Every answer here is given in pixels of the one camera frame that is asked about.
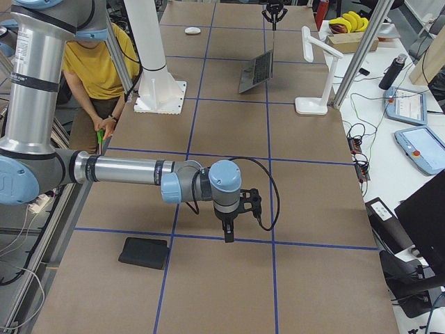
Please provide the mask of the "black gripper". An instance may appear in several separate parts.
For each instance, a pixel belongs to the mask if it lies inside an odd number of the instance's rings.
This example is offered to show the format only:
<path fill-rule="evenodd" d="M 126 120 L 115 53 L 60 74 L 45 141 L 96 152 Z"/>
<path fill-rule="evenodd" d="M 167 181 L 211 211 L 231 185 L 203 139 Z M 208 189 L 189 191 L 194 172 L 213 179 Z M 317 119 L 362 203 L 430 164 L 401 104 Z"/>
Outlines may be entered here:
<path fill-rule="evenodd" d="M 216 217 L 222 221 L 225 242 L 234 241 L 234 220 L 242 212 L 238 207 L 236 209 L 213 208 Z"/>
<path fill-rule="evenodd" d="M 277 30 L 277 22 L 281 21 L 287 14 L 288 9 L 284 7 L 282 2 L 268 2 L 266 9 L 261 14 L 268 21 L 272 22 L 272 30 Z"/>

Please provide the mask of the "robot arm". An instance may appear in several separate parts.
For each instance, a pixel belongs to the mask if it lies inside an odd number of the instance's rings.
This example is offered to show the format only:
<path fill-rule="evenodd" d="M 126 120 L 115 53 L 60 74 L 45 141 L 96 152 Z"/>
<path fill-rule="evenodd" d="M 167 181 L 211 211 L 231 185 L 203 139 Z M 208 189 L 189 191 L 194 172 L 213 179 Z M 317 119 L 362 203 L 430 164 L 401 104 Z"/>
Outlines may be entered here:
<path fill-rule="evenodd" d="M 84 182 L 154 184 L 162 199 L 211 201 L 225 241 L 242 209 L 241 172 L 232 161 L 120 159 L 51 144 L 66 43 L 113 40 L 104 1 L 14 1 L 18 23 L 6 132 L 1 138 L 1 203 L 30 202 L 57 186 Z"/>

